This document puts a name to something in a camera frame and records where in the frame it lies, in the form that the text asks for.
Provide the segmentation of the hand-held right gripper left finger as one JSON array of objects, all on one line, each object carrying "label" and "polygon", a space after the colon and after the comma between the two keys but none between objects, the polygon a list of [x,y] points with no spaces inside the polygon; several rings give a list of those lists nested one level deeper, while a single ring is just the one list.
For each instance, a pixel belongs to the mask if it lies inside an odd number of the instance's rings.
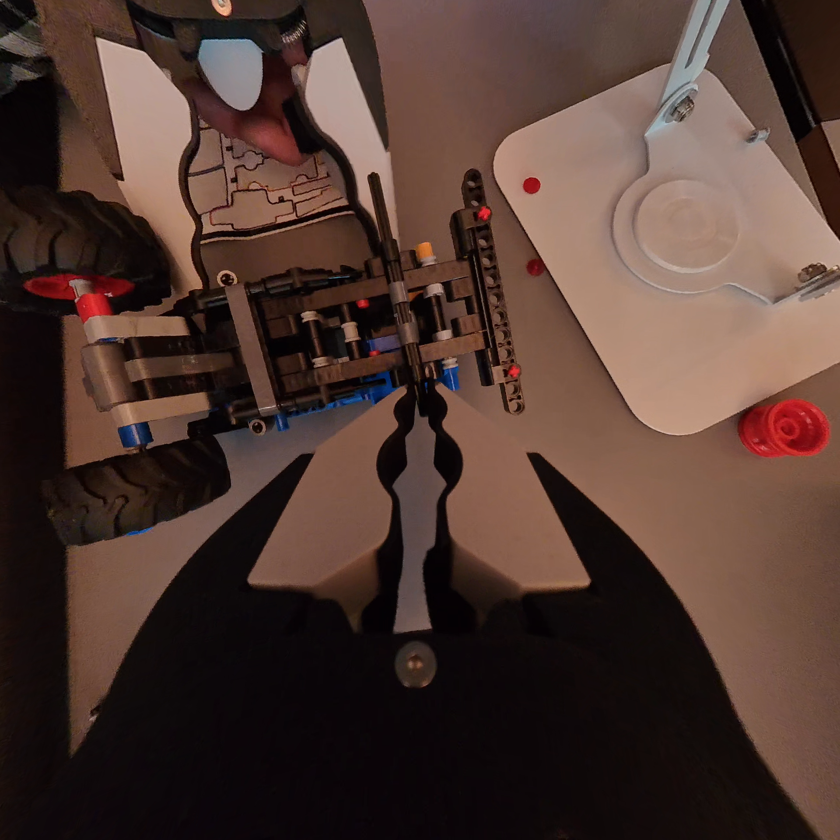
[{"label": "hand-held right gripper left finger", "polygon": [[403,572],[394,485],[410,432],[411,394],[402,388],[321,444],[248,584],[335,601],[353,629],[392,633]]}]

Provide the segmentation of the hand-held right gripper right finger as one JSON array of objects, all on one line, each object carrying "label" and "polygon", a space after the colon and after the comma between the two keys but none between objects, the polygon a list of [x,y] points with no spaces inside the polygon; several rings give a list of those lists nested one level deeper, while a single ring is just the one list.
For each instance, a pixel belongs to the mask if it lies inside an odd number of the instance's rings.
[{"label": "hand-held right gripper right finger", "polygon": [[424,562],[433,630],[470,633],[498,604],[586,589],[591,578],[526,451],[455,392],[429,396],[444,481]]}]

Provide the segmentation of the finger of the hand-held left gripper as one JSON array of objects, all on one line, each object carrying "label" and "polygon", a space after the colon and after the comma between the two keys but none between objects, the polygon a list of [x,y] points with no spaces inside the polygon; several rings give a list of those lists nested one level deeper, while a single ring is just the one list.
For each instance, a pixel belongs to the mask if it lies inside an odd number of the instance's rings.
[{"label": "finger of the hand-held left gripper", "polygon": [[342,37],[315,46],[305,66],[292,71],[295,109],[301,131],[318,146],[332,187],[346,210],[359,221],[371,253],[381,248],[375,201],[369,175],[379,177],[382,200],[398,237],[392,157],[386,130],[375,120],[371,99],[382,95],[382,79],[374,64],[374,86],[366,93],[350,50]]},{"label": "finger of the hand-held left gripper", "polygon": [[122,167],[121,192],[162,242],[178,291],[203,287],[194,257],[198,225],[186,172],[195,149],[190,105],[143,51],[96,39],[112,127]]}]

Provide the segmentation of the long black axle rod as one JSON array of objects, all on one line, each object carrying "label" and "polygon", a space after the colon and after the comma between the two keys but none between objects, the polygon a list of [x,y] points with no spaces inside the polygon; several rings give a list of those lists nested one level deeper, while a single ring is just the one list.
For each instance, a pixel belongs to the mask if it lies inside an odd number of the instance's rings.
[{"label": "long black axle rod", "polygon": [[427,375],[421,354],[417,321],[411,309],[406,290],[401,252],[392,233],[381,178],[378,173],[372,172],[368,175],[367,180],[371,191],[375,223],[381,239],[380,257],[395,316],[396,333],[402,348],[406,374],[415,396],[417,410],[421,417],[427,417]]}]

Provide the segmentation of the black toy wheel red rim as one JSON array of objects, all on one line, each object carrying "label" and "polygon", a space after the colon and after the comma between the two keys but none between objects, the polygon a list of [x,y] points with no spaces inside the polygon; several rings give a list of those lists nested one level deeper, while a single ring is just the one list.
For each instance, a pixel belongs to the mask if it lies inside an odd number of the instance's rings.
[{"label": "black toy wheel red rim", "polygon": [[76,314],[74,279],[90,280],[115,313],[172,294],[165,250],[147,221],[88,192],[2,190],[1,302],[17,312]]}]

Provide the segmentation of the toy brick monster truck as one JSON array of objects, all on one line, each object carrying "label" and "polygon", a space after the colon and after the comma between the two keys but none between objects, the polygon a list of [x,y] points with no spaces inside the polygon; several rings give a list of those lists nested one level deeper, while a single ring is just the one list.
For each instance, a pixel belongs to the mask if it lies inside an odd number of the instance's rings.
[{"label": "toy brick monster truck", "polygon": [[202,414],[190,437],[359,402],[402,386],[459,388],[459,360],[474,354],[483,386],[505,410],[524,411],[484,178],[465,173],[463,208],[450,218],[455,258],[423,243],[382,246],[364,268],[291,268],[215,290],[194,290],[160,317],[85,322],[82,382],[122,445],[151,443],[145,425]]}]

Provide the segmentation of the black toy wheel blue rim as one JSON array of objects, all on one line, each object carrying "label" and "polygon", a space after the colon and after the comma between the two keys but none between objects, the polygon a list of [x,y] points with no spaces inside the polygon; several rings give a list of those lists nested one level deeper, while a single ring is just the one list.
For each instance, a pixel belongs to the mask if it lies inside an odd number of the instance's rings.
[{"label": "black toy wheel blue rim", "polygon": [[41,493],[59,540],[82,546],[179,518],[230,486],[222,446],[199,437],[65,469]]}]

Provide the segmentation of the person's left forearm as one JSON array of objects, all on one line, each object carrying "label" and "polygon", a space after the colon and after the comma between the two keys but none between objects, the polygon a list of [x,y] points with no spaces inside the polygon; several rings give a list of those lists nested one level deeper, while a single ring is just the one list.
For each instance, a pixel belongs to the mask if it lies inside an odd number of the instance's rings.
[{"label": "person's left forearm", "polygon": [[35,3],[1,1],[1,97],[50,71]]}]

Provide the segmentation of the grey desk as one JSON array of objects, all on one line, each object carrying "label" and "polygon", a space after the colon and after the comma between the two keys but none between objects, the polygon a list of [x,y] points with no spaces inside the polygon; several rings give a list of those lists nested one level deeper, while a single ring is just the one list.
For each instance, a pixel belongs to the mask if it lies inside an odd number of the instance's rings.
[{"label": "grey desk", "polygon": [[27,838],[818,838],[676,593],[537,453],[540,522],[590,583],[481,610],[452,583],[463,448],[425,584],[433,632],[358,633],[335,600],[246,582],[301,455],[186,561]]}]

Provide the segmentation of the person's left hand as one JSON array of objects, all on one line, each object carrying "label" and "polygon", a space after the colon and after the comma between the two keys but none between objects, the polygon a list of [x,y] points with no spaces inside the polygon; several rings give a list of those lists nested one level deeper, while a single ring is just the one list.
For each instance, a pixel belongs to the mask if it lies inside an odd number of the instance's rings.
[{"label": "person's left hand", "polygon": [[227,105],[203,80],[189,78],[181,86],[197,116],[208,126],[282,164],[300,166],[311,154],[299,149],[283,111],[295,90],[291,69],[281,56],[264,57],[262,88],[256,104],[246,111]]}]

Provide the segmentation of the white sticker sheet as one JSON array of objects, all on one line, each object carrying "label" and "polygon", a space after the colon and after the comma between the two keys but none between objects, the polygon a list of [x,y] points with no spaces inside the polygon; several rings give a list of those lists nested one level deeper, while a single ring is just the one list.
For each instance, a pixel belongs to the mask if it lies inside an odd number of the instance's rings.
[{"label": "white sticker sheet", "polygon": [[198,127],[186,182],[201,217],[202,245],[271,235],[350,212],[326,154],[289,166],[203,120]]}]

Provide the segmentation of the white base metal stand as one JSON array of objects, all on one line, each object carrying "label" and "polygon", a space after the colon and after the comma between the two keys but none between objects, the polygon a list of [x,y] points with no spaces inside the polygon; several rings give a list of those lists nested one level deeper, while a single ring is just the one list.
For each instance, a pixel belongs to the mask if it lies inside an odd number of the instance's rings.
[{"label": "white base metal stand", "polygon": [[838,362],[838,237],[705,70],[727,7],[694,2],[669,67],[510,134],[493,161],[626,404],[671,435]]}]

